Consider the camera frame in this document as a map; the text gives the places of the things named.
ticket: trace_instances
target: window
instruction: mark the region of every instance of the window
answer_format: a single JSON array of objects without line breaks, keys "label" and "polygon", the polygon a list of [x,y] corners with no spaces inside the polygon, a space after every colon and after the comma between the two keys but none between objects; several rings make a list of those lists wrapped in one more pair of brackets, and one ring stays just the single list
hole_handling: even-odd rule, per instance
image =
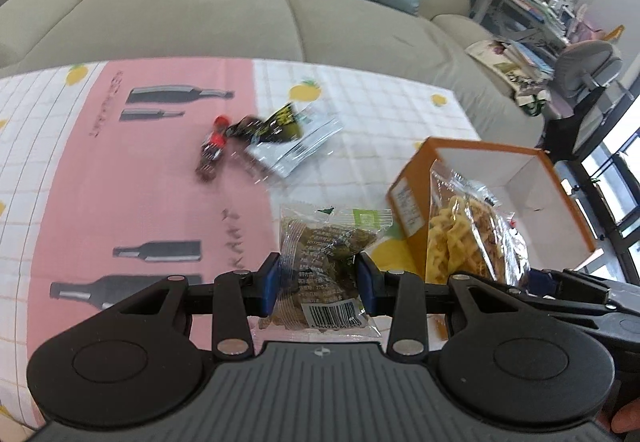
[{"label": "window", "polygon": [[623,98],[611,113],[581,162],[568,163],[604,246],[582,270],[640,284],[640,99]]}]

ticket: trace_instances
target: plastic packaging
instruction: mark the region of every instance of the plastic packaging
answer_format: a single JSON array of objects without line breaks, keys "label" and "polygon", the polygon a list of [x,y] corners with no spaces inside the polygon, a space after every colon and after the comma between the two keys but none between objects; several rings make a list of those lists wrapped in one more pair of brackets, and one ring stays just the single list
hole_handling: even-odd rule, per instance
[{"label": "plastic packaging", "polygon": [[242,153],[234,153],[234,157],[240,156],[243,159],[257,181],[263,181],[271,174],[280,178],[288,177],[342,129],[335,117],[320,114],[311,105],[296,114],[296,120],[302,133],[301,138],[282,143],[252,142]]},{"label": "plastic packaging", "polygon": [[267,120],[248,115],[230,126],[226,136],[246,140],[251,144],[291,142],[302,138],[302,129],[293,105],[288,102]]},{"label": "plastic packaging", "polygon": [[426,281],[445,284],[466,271],[518,285],[529,269],[526,245],[499,209],[487,187],[434,162]]},{"label": "plastic packaging", "polygon": [[273,323],[289,330],[340,330],[345,335],[379,337],[358,296],[353,258],[392,222],[389,210],[283,205],[282,278]]}]

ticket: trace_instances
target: green label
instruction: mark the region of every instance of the green label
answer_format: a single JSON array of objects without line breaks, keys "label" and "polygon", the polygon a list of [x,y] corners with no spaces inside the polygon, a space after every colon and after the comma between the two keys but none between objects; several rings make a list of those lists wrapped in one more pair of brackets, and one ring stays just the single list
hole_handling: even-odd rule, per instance
[{"label": "green label", "polygon": [[354,209],[353,218],[358,227],[369,229],[380,228],[380,214],[370,209]]}]

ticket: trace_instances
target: office chair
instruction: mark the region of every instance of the office chair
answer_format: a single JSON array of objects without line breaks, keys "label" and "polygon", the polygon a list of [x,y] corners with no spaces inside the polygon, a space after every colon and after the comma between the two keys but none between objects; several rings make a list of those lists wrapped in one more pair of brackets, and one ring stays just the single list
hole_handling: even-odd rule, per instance
[{"label": "office chair", "polygon": [[560,54],[549,83],[552,102],[545,109],[548,122],[542,142],[554,164],[577,159],[580,126],[621,70],[619,53],[606,41],[582,41]]}]

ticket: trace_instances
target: pink tablecloth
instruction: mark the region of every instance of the pink tablecloth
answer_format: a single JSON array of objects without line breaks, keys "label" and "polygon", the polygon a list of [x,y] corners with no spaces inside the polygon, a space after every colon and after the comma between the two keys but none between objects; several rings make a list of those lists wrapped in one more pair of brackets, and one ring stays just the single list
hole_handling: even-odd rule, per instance
[{"label": "pink tablecloth", "polygon": [[[276,186],[255,184],[233,164],[214,183],[198,182],[199,146],[217,115],[266,117],[305,78],[322,88],[313,104],[344,124],[330,157],[310,159]],[[134,88],[175,85],[233,96],[127,102]],[[434,104],[436,93],[447,103]],[[166,118],[124,117],[132,109]],[[0,79],[0,404],[37,425],[26,387],[30,354],[135,292],[132,276],[209,282],[239,266],[255,269],[277,250],[281,202],[385,206],[389,184],[430,135],[478,138],[446,90],[333,67],[157,59]],[[122,250],[142,245],[147,252],[136,258]],[[196,320],[196,344],[207,346],[209,325]]]}]

